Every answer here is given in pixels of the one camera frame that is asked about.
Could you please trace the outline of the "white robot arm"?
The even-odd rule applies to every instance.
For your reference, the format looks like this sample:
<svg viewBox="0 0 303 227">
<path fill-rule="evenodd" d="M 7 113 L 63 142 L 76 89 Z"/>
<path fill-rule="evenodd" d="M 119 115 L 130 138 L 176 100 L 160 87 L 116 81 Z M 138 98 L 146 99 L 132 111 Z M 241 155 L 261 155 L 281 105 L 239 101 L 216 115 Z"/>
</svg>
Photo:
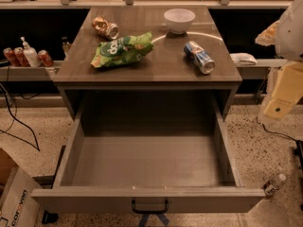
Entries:
<svg viewBox="0 0 303 227">
<path fill-rule="evenodd" d="M 257 36 L 255 43 L 273 44 L 276 54 L 287 61 L 277 71 L 275 86 L 264 98 L 258 115 L 262 123 L 274 123 L 303 97 L 303 0 L 294 0 L 276 22 Z"/>
</svg>

